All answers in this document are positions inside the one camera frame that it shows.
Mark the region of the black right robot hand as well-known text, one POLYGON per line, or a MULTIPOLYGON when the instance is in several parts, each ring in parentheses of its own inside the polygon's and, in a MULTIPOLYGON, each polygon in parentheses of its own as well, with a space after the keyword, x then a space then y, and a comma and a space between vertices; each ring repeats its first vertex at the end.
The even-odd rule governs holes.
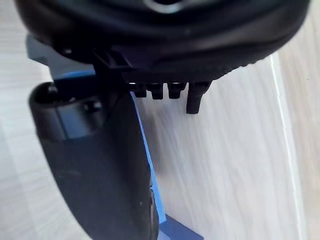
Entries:
POLYGON ((169 219, 134 102, 260 61, 302 26, 308 0, 17 0, 29 59, 49 68, 28 104, 49 169, 93 240, 156 240, 169 219))

